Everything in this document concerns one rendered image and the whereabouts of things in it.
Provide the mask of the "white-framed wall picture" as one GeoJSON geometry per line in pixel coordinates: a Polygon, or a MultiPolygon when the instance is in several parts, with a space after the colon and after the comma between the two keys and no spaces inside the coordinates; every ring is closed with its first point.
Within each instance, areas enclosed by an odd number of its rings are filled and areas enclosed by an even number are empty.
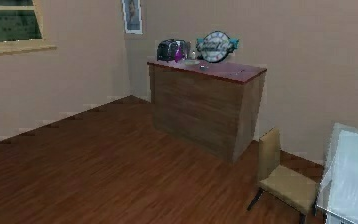
{"type": "Polygon", "coordinates": [[[125,32],[141,35],[143,28],[140,0],[122,0],[122,7],[125,32]]]}

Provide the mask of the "round teal-winged wall clock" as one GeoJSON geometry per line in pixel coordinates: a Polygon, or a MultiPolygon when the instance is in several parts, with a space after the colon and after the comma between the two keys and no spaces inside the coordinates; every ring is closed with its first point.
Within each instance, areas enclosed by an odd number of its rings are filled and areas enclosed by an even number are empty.
{"type": "Polygon", "coordinates": [[[220,63],[239,47],[240,40],[225,32],[213,31],[196,40],[198,58],[208,63],[220,63]]]}

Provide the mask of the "white glass-top table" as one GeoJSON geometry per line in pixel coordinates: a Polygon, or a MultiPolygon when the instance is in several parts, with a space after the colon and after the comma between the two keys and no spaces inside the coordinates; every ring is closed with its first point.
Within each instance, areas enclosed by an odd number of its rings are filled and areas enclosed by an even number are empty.
{"type": "Polygon", "coordinates": [[[317,207],[324,224],[358,224],[358,128],[334,124],[317,207]]]}

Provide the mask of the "tan cushioned chair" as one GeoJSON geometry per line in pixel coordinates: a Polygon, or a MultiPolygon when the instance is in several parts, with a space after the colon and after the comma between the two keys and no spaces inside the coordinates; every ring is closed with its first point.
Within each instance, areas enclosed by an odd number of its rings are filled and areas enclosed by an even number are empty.
{"type": "Polygon", "coordinates": [[[299,223],[307,224],[310,212],[316,214],[318,183],[280,164],[280,130],[270,129],[258,143],[258,191],[249,203],[250,211],[267,192],[299,212],[299,223]]]}

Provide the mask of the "wood-framed window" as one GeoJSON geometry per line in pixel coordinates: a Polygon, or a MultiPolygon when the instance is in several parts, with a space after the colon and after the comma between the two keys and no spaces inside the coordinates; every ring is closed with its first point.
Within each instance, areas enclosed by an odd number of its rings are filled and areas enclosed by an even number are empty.
{"type": "Polygon", "coordinates": [[[0,55],[55,49],[44,31],[42,0],[0,0],[0,55]]]}

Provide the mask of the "black silver toaster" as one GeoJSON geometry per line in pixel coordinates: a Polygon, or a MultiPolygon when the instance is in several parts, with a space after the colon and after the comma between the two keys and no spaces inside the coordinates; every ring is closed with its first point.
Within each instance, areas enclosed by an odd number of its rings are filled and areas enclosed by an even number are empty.
{"type": "Polygon", "coordinates": [[[159,43],[157,59],[160,61],[173,61],[178,46],[181,47],[182,59],[186,58],[190,51],[190,43],[180,39],[167,39],[159,43]]]}

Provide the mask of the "brown wooden counter cabinet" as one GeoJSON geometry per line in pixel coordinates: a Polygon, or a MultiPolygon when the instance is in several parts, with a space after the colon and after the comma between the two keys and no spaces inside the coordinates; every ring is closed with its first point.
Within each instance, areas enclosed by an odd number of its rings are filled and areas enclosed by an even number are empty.
{"type": "Polygon", "coordinates": [[[237,161],[254,138],[267,70],[231,62],[147,65],[155,127],[237,161]]]}

